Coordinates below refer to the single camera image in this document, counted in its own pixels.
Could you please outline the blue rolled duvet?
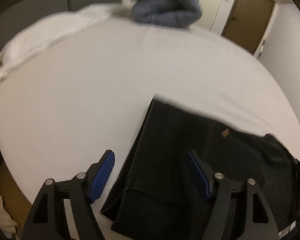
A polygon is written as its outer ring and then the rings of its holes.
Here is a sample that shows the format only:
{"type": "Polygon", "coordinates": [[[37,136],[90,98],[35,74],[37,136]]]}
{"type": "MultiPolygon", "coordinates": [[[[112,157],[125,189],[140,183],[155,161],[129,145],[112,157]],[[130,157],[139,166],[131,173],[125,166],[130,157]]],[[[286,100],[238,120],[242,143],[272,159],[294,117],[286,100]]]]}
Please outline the blue rolled duvet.
{"type": "Polygon", "coordinates": [[[134,0],[134,21],[174,28],[187,28],[202,17],[196,0],[134,0]]]}

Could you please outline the black pants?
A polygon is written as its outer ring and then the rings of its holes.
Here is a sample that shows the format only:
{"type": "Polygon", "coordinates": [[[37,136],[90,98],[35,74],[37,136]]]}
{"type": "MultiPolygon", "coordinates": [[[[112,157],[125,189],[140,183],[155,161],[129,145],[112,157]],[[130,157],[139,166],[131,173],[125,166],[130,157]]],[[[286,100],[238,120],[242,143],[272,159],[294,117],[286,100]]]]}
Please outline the black pants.
{"type": "Polygon", "coordinates": [[[152,100],[101,213],[131,239],[203,239],[210,202],[200,190],[189,151],[231,180],[253,178],[278,231],[297,212],[294,158],[271,134],[243,133],[152,100]]]}

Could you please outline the brown door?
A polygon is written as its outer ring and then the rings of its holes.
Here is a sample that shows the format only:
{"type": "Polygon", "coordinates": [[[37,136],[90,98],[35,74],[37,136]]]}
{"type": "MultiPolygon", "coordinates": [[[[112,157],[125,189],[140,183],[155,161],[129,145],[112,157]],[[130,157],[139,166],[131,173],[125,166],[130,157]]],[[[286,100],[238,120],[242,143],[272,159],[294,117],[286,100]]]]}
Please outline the brown door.
{"type": "Polygon", "coordinates": [[[235,0],[222,36],[254,54],[264,36],[274,5],[274,0],[235,0]]]}

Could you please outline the white folded sheet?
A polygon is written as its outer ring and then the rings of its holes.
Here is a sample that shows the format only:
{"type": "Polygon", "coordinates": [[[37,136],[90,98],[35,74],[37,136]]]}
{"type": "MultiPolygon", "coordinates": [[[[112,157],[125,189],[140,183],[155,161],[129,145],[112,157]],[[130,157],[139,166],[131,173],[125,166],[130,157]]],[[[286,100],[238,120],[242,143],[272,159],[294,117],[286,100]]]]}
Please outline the white folded sheet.
{"type": "Polygon", "coordinates": [[[91,4],[78,11],[58,12],[38,20],[11,38],[0,51],[0,82],[34,57],[124,9],[119,3],[91,4]]]}

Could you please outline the white bed mattress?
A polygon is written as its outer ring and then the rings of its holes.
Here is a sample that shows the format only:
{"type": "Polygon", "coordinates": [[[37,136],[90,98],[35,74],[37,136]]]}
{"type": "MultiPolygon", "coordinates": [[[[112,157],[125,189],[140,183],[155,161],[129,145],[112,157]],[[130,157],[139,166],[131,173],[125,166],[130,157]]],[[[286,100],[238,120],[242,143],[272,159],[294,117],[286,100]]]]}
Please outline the white bed mattress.
{"type": "Polygon", "coordinates": [[[136,191],[160,213],[133,211],[133,239],[198,239],[203,216],[189,200],[182,146],[193,146],[218,172],[251,174],[271,194],[279,229],[292,215],[288,172],[274,150],[239,144],[240,134],[273,134],[300,158],[300,125],[282,89],[244,49],[202,28],[135,23],[111,16],[23,64],[0,81],[0,150],[16,184],[33,201],[44,179],[87,168],[108,148],[114,184],[152,99],[186,112],[155,120],[136,155],[136,191]]]}

